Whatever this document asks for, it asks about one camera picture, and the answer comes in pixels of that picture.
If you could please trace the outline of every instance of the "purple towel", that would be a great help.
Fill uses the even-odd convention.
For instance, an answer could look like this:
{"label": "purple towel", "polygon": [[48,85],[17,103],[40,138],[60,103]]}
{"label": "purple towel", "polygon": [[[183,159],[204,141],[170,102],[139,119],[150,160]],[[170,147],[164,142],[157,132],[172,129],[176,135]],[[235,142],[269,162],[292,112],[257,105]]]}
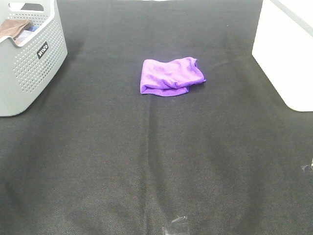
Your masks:
{"label": "purple towel", "polygon": [[205,81],[197,67],[196,59],[192,57],[168,63],[145,60],[142,66],[140,93],[175,96],[187,93],[190,85]]}

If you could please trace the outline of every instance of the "black logo label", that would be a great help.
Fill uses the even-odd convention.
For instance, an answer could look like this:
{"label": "black logo label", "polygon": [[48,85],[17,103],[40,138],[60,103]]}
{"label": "black logo label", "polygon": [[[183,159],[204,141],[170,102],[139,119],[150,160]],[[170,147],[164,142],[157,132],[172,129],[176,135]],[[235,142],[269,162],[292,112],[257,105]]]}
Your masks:
{"label": "black logo label", "polygon": [[41,57],[45,54],[45,52],[49,49],[48,43],[45,42],[43,46],[40,48],[40,50],[37,52],[38,59],[41,59]]}

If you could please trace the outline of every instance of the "black cloth backdrop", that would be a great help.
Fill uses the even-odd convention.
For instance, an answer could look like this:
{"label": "black cloth backdrop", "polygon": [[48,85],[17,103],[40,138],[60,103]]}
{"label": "black cloth backdrop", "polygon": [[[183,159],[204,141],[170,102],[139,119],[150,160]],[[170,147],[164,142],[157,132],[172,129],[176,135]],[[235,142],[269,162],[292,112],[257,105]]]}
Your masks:
{"label": "black cloth backdrop", "polygon": [[[0,118],[0,234],[160,235],[177,215],[192,235],[313,234],[313,114],[251,56],[261,0],[58,5],[67,59]],[[205,84],[139,93],[145,59],[186,56]]]}

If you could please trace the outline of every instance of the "gray plastic basket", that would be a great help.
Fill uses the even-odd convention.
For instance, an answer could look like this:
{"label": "gray plastic basket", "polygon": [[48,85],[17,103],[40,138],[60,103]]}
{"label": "gray plastic basket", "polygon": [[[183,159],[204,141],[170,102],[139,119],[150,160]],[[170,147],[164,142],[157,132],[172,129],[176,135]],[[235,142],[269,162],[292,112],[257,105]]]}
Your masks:
{"label": "gray plastic basket", "polygon": [[44,10],[12,10],[0,0],[0,23],[5,19],[29,19],[39,27],[16,45],[11,37],[0,38],[0,116],[23,112],[43,91],[62,65],[67,47],[56,0],[28,0]]}

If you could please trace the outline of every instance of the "folded cloth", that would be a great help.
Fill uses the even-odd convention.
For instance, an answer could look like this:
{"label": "folded cloth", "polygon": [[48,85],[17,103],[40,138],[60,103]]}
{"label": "folded cloth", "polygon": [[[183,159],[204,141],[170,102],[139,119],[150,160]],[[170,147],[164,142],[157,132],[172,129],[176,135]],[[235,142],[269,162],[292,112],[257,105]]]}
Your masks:
{"label": "folded cloth", "polygon": [[16,39],[15,43],[20,44],[22,41],[24,41],[27,37],[32,35],[34,32],[29,31],[29,30],[24,30]]}
{"label": "folded cloth", "polygon": [[4,36],[17,37],[24,29],[30,27],[30,20],[5,20],[0,25],[0,38]]}
{"label": "folded cloth", "polygon": [[145,60],[140,81],[141,94],[175,96],[189,92],[189,86],[205,82],[196,59],[186,57],[162,63]]}

